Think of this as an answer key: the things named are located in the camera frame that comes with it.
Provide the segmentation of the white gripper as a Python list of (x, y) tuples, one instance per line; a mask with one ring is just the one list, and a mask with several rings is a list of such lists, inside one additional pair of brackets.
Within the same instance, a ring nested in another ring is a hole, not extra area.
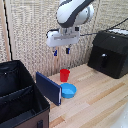
[(59, 29), (50, 30), (47, 32), (47, 42), (49, 47), (53, 47), (53, 55), (57, 56), (56, 46), (69, 45), (66, 47), (66, 54), (70, 53), (70, 44), (75, 44), (79, 41), (79, 32), (69, 32), (62, 34)]

